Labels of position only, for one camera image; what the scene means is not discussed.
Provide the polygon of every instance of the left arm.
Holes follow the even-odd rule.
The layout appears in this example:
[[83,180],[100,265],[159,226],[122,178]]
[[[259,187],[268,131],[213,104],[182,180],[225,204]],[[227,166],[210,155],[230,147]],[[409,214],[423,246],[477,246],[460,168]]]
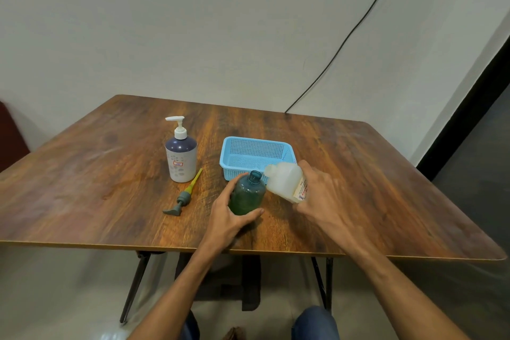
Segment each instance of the left arm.
[[213,264],[214,258],[232,242],[243,226],[264,212],[262,208],[257,208],[246,215],[237,216],[228,208],[230,194],[241,176],[232,179],[214,201],[206,233],[188,265],[136,327],[129,340],[179,338],[196,291]]

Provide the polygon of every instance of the white plastic bottle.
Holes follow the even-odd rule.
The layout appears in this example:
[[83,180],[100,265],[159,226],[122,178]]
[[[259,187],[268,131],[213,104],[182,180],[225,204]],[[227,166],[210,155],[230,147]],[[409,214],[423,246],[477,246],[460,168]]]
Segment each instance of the white plastic bottle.
[[307,180],[301,168],[285,161],[270,164],[264,170],[269,180],[266,189],[292,203],[300,203],[307,197]]
[[182,126],[184,116],[167,117],[166,121],[177,121],[174,135],[165,143],[170,178],[177,183],[186,183],[196,174],[197,143]]

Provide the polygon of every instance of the white wall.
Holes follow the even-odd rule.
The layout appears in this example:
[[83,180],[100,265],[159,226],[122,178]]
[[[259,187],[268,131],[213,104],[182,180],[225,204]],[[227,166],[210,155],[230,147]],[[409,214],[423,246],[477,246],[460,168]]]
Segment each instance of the white wall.
[[[0,98],[31,149],[119,93],[284,111],[371,2],[0,0]],[[367,121],[417,163],[509,8],[380,0],[291,112]]]

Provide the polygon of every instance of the hand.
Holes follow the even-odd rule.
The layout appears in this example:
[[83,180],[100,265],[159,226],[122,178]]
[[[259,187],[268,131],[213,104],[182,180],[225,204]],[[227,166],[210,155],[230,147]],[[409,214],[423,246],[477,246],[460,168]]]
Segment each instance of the hand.
[[230,208],[228,208],[230,194],[238,180],[244,175],[247,174],[240,174],[228,182],[223,192],[213,202],[213,206],[211,207],[209,224],[200,246],[213,250],[215,254],[219,254],[230,245],[241,228],[255,221],[264,213],[263,208],[257,208],[246,215],[235,215],[230,211]]
[[347,200],[342,197],[338,179],[310,166],[305,160],[298,165],[307,180],[307,197],[294,209],[318,225],[347,254],[361,246],[370,245],[363,229],[356,226],[348,215]]

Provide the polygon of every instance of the translucent green bottle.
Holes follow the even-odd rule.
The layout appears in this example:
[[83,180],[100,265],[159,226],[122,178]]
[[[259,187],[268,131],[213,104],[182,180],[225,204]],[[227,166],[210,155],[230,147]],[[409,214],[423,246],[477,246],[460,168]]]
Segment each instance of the translucent green bottle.
[[228,203],[235,215],[245,215],[260,207],[266,193],[266,185],[260,181],[261,178],[259,171],[251,171],[239,179]]

